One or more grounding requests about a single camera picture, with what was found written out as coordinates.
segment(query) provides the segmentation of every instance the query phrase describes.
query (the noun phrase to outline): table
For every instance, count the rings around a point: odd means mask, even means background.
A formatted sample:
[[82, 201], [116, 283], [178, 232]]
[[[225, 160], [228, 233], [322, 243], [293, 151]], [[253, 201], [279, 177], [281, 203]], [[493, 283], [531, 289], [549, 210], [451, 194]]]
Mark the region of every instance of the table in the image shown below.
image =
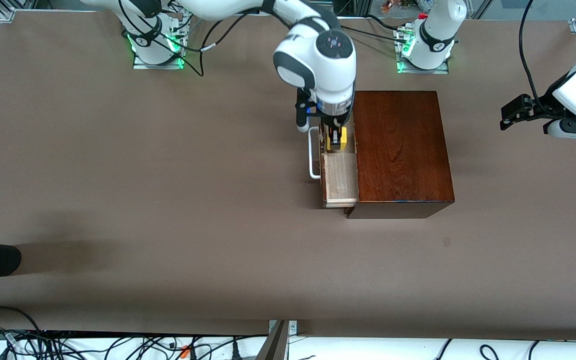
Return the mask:
[[[518, 28], [466, 21], [449, 75], [398, 74], [391, 43], [352, 34], [358, 90], [438, 92], [455, 203], [349, 220], [320, 209], [276, 20], [245, 18], [199, 78], [132, 70], [111, 13], [18, 12], [0, 25], [0, 244], [34, 268], [0, 278], [0, 305], [47, 329], [576, 338], [576, 141], [499, 130], [529, 91]], [[525, 45], [542, 92], [576, 61], [565, 22], [529, 22]]]

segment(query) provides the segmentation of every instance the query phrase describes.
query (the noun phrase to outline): drawer handle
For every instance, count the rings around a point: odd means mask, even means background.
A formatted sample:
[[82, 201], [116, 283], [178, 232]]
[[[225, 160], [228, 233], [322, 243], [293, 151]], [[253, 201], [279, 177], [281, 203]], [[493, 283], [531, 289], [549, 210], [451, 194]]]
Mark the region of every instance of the drawer handle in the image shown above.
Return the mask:
[[313, 171], [313, 130], [319, 131], [319, 129], [320, 128], [318, 126], [313, 126], [308, 129], [308, 171], [310, 172], [310, 177], [313, 178], [313, 180], [319, 180], [322, 178], [321, 175], [316, 175]]

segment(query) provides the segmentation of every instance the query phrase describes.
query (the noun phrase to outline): yellow block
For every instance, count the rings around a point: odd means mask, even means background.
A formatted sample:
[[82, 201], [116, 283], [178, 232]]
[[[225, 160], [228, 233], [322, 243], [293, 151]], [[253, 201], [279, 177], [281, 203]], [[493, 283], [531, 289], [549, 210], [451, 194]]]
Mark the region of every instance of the yellow block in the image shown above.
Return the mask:
[[339, 128], [339, 133], [341, 134], [341, 138], [339, 139], [338, 144], [330, 143], [330, 136], [326, 136], [326, 150], [328, 151], [341, 151], [346, 148], [346, 143], [348, 142], [348, 132], [346, 131], [345, 127]]

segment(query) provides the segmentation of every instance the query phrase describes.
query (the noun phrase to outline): wooden drawer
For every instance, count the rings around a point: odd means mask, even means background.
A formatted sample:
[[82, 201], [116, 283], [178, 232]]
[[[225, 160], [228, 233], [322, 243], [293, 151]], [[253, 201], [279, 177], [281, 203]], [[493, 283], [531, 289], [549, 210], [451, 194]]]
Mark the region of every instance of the wooden drawer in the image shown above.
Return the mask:
[[319, 125], [321, 192], [325, 208], [352, 208], [357, 202], [357, 153], [353, 118], [345, 126], [348, 142], [342, 152], [326, 152], [326, 132]]

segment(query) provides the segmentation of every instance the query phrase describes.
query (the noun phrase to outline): wooden box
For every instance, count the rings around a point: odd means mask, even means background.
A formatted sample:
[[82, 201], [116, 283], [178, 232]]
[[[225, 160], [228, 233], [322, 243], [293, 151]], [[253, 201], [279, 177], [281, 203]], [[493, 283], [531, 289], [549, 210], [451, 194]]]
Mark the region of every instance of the wooden box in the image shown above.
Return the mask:
[[326, 207], [349, 219], [424, 219], [455, 202], [436, 92], [357, 91], [352, 117], [345, 154], [322, 151]]

